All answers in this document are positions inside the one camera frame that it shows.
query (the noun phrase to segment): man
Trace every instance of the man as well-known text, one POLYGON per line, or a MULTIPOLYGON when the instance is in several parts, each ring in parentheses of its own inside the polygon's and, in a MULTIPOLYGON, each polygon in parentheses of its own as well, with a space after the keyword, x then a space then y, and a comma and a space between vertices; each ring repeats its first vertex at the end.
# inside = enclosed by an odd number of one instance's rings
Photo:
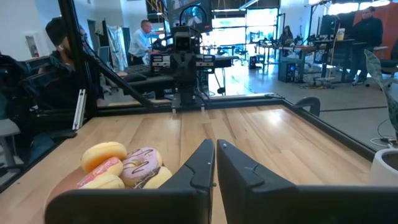
POLYGON ((358 70, 361 70, 359 74, 359 82, 366 80, 368 70, 366 69, 366 57, 364 50, 370 52, 373 51, 374 47, 380 46, 383 37, 383 24, 380 19, 374 17, 376 12, 374 7, 369 7, 362 12, 362 20, 355 24, 351 32, 351 37, 358 42, 364 42, 365 44, 354 45, 351 53, 351 69, 349 71, 349 80, 353 80, 358 70))
MULTIPOLYGON (((65 23, 61 17, 53 18, 47 24, 45 30, 56 48, 56 51, 51 54, 51 57, 59 61, 64 67, 70 68, 70 71, 68 72, 67 69, 60 70, 57 81, 51 83, 52 86, 49 87, 53 90, 57 90, 64 98, 60 99, 59 95, 53 95, 51 91, 45 92, 43 98, 56 109, 75 108, 78 92, 81 87, 79 84, 80 78, 78 77, 80 74, 77 74, 75 71, 75 63, 72 59, 65 23)), ((80 34, 82 34, 82 36, 85 34, 81 27, 80 34)), ((100 85, 100 73, 97 69, 90 66, 90 74, 93 81, 93 94, 97 106, 105 106, 103 90, 100 85)))
POLYGON ((164 34, 164 30, 160 32, 152 32, 152 24, 148 20, 141 21, 141 28, 136 30, 132 35, 129 53, 131 54, 131 65, 141 65, 146 54, 159 54, 158 50, 149 49, 149 38, 154 35, 164 34))

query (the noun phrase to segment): donut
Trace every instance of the donut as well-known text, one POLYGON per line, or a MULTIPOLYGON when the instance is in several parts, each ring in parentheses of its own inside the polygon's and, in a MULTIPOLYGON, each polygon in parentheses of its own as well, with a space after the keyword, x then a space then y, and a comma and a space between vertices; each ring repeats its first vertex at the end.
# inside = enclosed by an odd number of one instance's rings
POLYGON ((121 161, 126 158, 126 148, 118 142, 104 142, 89 149, 81 157, 81 168, 89 173, 110 157, 121 161))
POLYGON ((164 184, 172 173, 166 167, 158 167, 150 171, 145 177, 132 186, 134 189, 157 189, 164 184))
POLYGON ((111 157, 105 160, 102 164, 100 164, 97 168, 87 174, 79 183, 77 183, 78 187, 82 187, 83 185, 93 181, 100 175, 113 174, 119 176, 123 171, 123 163, 117 157, 111 157))
POLYGON ((80 189, 123 189, 123 181, 116 175, 101 175, 80 187, 80 189))
POLYGON ((123 160, 123 171, 120 178, 126 186, 131 187, 162 164, 162 157, 156 149, 143 147, 130 152, 123 160))

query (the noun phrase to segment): white shirt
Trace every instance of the white shirt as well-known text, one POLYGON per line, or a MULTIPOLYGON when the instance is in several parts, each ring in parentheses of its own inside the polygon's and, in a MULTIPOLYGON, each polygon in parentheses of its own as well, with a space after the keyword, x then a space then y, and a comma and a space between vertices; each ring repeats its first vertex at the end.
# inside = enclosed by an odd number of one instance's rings
POLYGON ((136 57, 143 57, 149 50, 149 38, 155 35, 155 32, 146 34, 141 28, 136 30, 130 41, 129 53, 136 57))

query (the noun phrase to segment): concrete floor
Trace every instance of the concrete floor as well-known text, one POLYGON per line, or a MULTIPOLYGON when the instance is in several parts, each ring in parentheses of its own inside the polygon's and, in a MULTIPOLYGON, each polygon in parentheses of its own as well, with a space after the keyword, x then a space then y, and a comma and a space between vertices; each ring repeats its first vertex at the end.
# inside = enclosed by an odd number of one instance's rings
MULTIPOLYGON (((333 111, 386 106, 386 99, 382 91, 372 80, 369 81, 370 87, 364 85, 353 87, 350 83, 345 83, 334 85, 334 89, 310 90, 302 88, 303 85, 296 83, 278 81, 277 66, 275 65, 270 65, 264 73, 262 69, 248 70, 247 66, 242 67, 239 64, 226 68, 225 72, 227 95, 274 92, 286 97, 292 103, 308 96, 317 97, 321 101, 321 110, 327 110, 321 112, 322 120, 376 150, 383 148, 371 144, 370 139, 379 137, 377 127, 388 118, 387 108, 333 111)), ((217 69, 216 74, 222 86, 221 69, 217 69)), ((211 95, 217 92, 218 84, 215 75, 209 76, 209 89, 211 95)), ((398 85, 392 85, 390 91, 398 96, 398 85)), ((123 96, 120 93, 106 96, 107 103, 131 100, 130 96, 123 96)), ((395 136, 389 121, 381 126, 380 132, 383 135, 395 136)))

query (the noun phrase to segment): hat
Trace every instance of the hat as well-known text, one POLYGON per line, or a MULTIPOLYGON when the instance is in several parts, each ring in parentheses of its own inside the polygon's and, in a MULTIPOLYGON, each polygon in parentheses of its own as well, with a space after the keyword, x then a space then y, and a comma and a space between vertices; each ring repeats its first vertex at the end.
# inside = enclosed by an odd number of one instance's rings
POLYGON ((67 36, 67 29, 62 17, 53 18, 45 27, 45 31, 55 46, 60 45, 67 36))

